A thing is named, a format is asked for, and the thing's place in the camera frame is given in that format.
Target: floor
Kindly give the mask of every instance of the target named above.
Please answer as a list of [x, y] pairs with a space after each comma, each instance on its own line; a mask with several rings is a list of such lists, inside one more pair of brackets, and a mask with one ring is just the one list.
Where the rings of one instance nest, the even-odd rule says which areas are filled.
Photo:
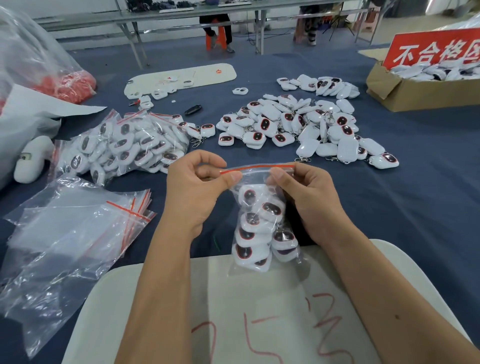
[[[431, 30], [437, 27], [455, 23], [464, 19], [446, 18], [439, 15], [417, 16], [410, 18], [386, 18], [379, 25], [373, 45], [390, 43], [397, 33]], [[326, 28], [319, 30], [317, 35], [316, 48], [321, 48], [321, 54], [328, 56], [329, 49], [364, 49], [369, 46], [368, 42], [359, 40], [355, 43], [355, 37], [347, 28], [335, 29], [332, 35], [332, 29]], [[306, 43], [295, 44], [292, 41], [293, 28], [274, 29], [265, 32], [264, 52], [265, 54], [275, 53], [296, 53], [309, 52], [312, 47]], [[370, 38], [369, 33], [362, 33], [361, 37]], [[234, 34], [233, 47], [235, 54], [229, 54], [222, 49], [214, 49], [207, 52], [205, 50], [205, 38], [185, 38], [163, 41], [154, 41], [144, 44], [150, 68], [161, 67], [163, 70], [176, 69], [176, 61], [179, 57], [188, 57], [195, 64], [205, 63], [206, 61], [222, 61], [231, 57], [241, 57], [255, 53], [254, 36]], [[70, 51], [79, 64], [91, 72], [99, 82], [108, 82], [113, 74], [121, 73], [126, 69], [138, 68], [133, 56], [130, 45], [120, 45], [103, 48], [82, 49]]]

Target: orange stool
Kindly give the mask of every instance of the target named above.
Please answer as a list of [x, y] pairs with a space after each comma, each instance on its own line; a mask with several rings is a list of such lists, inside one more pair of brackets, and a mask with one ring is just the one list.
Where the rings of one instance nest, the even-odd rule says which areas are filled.
[[[207, 50], [212, 49], [212, 37], [210, 37], [208, 34], [205, 34], [205, 43], [207, 45]], [[222, 26], [218, 27], [216, 43], [220, 44], [223, 49], [227, 49], [227, 36], [225, 35], [225, 29]]]

